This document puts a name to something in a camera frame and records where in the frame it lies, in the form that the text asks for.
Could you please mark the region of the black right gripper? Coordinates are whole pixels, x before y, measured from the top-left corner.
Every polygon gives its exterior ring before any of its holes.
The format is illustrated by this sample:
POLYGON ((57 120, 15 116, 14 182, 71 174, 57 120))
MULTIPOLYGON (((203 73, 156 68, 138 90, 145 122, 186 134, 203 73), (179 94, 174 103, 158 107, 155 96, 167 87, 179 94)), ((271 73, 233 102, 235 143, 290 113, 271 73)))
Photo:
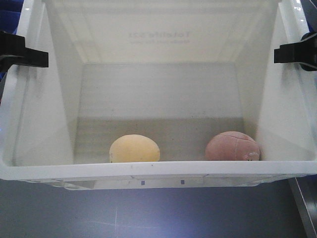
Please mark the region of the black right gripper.
POLYGON ((300 63, 305 71, 317 70, 317 33, 309 32, 302 36, 301 41, 280 45, 274 49, 274 63, 300 63))

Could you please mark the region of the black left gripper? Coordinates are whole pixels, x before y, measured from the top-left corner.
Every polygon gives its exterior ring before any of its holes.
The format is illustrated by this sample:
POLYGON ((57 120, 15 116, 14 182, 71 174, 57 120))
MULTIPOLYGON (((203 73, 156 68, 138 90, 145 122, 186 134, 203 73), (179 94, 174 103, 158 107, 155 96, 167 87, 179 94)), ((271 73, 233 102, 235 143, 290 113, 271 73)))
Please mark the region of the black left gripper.
POLYGON ((0 72, 12 65, 49 67, 49 53, 26 47, 25 37, 0 32, 0 72))

